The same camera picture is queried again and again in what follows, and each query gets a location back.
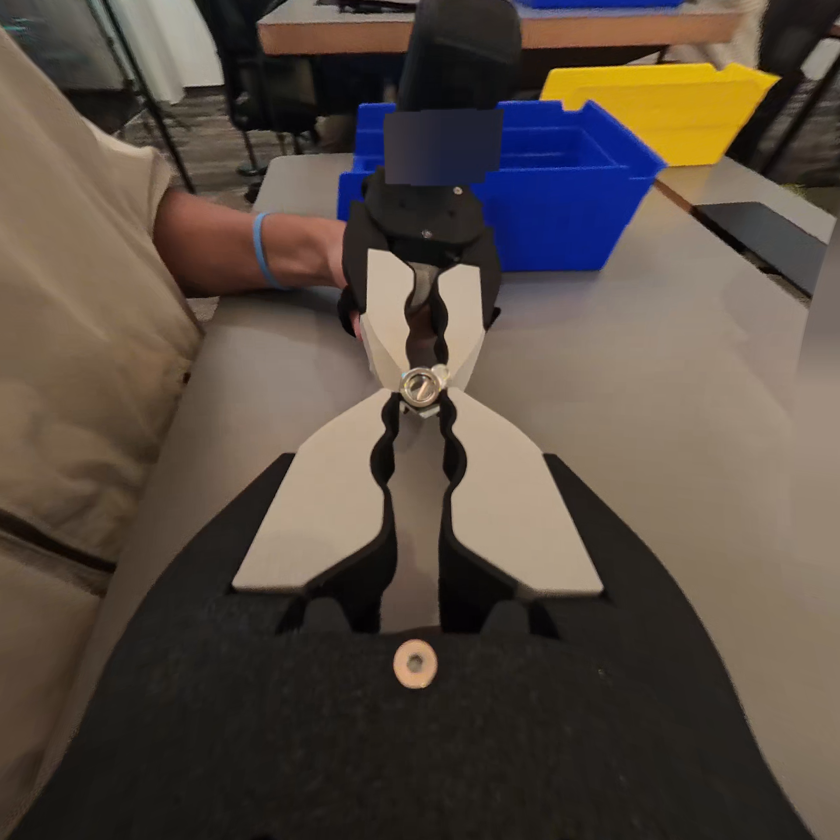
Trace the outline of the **black flat pad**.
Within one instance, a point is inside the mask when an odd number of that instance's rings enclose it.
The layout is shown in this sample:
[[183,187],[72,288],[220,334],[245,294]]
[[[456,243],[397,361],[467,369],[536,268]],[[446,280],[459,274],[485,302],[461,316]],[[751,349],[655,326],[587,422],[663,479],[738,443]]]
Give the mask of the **black flat pad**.
[[756,257],[764,268],[812,299],[826,245],[762,203],[714,203],[693,208],[706,229],[741,255]]

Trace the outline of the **yellow plastic bin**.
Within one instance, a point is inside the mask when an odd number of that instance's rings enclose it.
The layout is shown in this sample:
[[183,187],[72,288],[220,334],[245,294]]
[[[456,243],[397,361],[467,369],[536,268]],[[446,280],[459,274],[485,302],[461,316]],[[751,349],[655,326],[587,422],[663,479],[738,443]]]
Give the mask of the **yellow plastic bin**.
[[779,80],[738,63],[559,68],[540,100],[595,102],[670,167],[715,165]]

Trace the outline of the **blue wristband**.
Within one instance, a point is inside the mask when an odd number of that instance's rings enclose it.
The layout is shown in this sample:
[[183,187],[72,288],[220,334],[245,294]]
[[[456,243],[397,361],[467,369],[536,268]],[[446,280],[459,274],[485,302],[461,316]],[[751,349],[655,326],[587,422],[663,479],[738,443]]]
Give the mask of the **blue wristband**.
[[258,213],[255,215],[252,226],[251,226],[251,237],[253,248],[255,252],[255,258],[257,261],[257,265],[259,268],[259,272],[266,283],[266,286],[274,291],[280,292],[289,292],[292,291],[291,287],[283,286],[279,283],[277,277],[275,276],[273,270],[271,269],[268,259],[266,257],[266,248],[264,244],[264,235],[263,235],[263,227],[264,223],[268,217],[273,215],[273,213]]

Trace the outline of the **person's left hand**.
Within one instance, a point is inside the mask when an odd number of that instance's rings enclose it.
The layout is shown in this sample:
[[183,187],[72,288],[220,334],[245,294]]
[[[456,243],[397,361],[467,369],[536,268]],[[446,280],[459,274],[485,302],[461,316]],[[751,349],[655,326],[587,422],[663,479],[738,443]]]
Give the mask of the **person's left hand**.
[[288,289],[330,287],[343,291],[345,222],[320,217],[273,214],[265,228],[268,266]]

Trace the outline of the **black tripod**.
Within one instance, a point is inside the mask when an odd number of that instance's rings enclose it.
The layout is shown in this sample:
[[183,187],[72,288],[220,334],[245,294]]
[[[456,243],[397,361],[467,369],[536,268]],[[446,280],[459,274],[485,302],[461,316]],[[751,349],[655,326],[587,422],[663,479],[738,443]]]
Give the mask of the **black tripod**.
[[123,20],[110,1],[85,1],[88,11],[94,18],[100,34],[104,37],[108,50],[122,74],[123,80],[130,85],[136,98],[142,101],[144,110],[150,115],[161,138],[164,149],[180,176],[184,188],[193,195],[197,189],[187,170],[181,150],[174,142],[170,127],[166,121],[165,108],[157,98],[145,75],[143,65],[138,58],[132,41],[123,26]]

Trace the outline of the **silver bolt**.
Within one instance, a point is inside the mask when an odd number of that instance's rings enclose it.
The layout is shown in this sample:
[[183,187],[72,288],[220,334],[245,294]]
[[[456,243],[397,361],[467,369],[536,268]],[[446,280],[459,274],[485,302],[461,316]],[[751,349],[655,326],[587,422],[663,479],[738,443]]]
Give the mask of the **silver bolt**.
[[402,374],[399,393],[409,408],[420,412],[437,404],[448,387],[449,371],[445,364],[416,367]]

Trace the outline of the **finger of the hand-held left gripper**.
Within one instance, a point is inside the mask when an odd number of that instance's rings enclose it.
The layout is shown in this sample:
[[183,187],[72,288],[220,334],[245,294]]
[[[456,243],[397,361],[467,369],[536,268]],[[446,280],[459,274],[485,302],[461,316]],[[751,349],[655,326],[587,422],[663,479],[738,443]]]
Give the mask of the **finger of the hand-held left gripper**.
[[399,392],[403,375],[421,357],[422,341],[406,305],[415,291],[414,269],[391,251],[369,248],[365,307],[360,330],[371,372],[389,392]]
[[457,265],[439,273],[429,312],[436,363],[447,370],[447,387],[465,391],[487,334],[479,268]]

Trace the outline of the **wooden-edged table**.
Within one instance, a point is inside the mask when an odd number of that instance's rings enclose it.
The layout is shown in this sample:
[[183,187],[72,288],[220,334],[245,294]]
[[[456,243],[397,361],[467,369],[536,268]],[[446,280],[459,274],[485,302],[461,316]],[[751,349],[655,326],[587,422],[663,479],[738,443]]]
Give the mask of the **wooden-edged table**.
[[[729,41],[742,13],[722,2],[679,7],[535,10],[518,6],[525,49],[647,47]],[[343,13],[331,5],[289,1],[258,23],[271,56],[401,54],[413,27],[411,14]]]

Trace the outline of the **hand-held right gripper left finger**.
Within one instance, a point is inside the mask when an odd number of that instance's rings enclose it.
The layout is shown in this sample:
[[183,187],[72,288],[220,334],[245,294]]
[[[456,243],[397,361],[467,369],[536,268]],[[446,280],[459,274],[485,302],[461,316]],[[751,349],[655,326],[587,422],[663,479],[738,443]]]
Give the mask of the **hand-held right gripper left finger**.
[[329,598],[353,630],[382,629],[397,564],[388,484],[399,404],[382,388],[301,444],[234,576],[236,593]]

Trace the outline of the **person's left forearm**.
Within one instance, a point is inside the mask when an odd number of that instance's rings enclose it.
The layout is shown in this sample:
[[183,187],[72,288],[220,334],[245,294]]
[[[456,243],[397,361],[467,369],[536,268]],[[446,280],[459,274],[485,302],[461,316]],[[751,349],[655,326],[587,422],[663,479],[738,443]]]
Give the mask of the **person's left forearm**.
[[277,289],[261,268],[253,217],[174,188],[152,227],[154,248],[186,298],[219,298]]

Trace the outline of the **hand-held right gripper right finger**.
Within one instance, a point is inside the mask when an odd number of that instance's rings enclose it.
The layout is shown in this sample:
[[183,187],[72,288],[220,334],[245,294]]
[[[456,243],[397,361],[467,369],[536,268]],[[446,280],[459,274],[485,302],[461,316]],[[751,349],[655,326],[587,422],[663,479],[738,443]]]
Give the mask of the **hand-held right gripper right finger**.
[[476,633],[502,602],[601,596],[540,447],[457,388],[441,396],[439,426],[448,480],[438,540],[443,631]]

